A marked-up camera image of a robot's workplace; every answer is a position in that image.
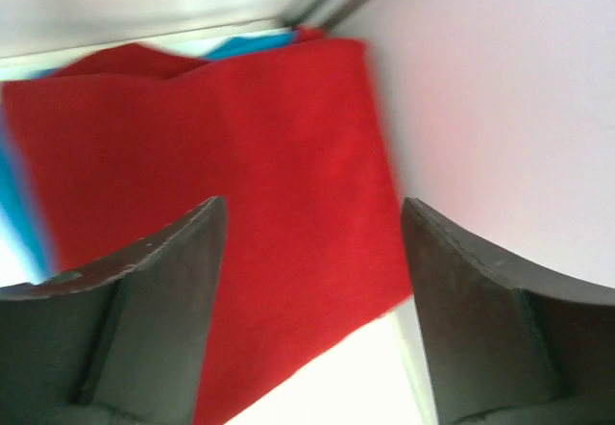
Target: red fabric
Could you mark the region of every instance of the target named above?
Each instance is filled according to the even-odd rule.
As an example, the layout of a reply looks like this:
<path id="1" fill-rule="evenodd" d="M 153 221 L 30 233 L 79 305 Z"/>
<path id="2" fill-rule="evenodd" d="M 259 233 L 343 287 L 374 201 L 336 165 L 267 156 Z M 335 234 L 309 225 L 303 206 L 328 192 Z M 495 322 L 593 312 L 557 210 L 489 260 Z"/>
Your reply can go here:
<path id="1" fill-rule="evenodd" d="M 315 40 L 317 38 L 323 38 L 325 36 L 325 31 L 318 28 L 308 28 L 306 26 L 298 26 L 295 29 L 296 39 L 295 43 L 305 42 L 307 40 Z"/>
<path id="2" fill-rule="evenodd" d="M 213 63 L 126 45 L 4 86 L 62 268 L 227 198 L 197 424 L 226 422 L 410 293 L 364 56 L 349 39 Z"/>

